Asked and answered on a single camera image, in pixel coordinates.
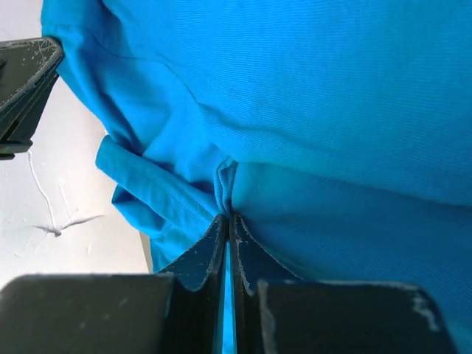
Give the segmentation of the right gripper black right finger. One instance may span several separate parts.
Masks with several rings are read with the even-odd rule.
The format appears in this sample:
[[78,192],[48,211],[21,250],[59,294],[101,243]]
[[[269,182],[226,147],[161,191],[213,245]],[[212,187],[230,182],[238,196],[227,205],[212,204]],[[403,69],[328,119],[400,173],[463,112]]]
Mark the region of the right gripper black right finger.
[[305,353],[306,282],[253,238],[243,218],[229,223],[229,250],[238,353]]

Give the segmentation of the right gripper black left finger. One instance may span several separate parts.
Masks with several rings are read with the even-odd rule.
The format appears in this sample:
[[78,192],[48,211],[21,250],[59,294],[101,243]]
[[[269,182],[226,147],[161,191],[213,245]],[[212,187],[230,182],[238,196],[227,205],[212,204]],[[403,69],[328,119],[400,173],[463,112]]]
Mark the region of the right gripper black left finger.
[[159,275],[173,288],[160,353],[221,353],[226,276],[227,217],[217,215],[204,235]]

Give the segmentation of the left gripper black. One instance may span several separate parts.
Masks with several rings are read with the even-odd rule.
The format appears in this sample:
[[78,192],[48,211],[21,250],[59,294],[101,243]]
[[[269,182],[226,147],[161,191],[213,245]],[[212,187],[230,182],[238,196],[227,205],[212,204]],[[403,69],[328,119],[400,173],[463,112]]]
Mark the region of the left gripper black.
[[52,37],[1,42],[1,160],[32,147],[32,137],[64,56]]

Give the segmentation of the blue t shirt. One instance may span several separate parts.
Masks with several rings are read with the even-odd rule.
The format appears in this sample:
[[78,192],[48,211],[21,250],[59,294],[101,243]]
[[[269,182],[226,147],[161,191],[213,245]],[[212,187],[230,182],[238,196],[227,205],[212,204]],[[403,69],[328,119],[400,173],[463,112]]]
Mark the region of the blue t shirt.
[[45,1],[155,270],[238,212],[308,279],[413,282],[471,351],[469,1]]

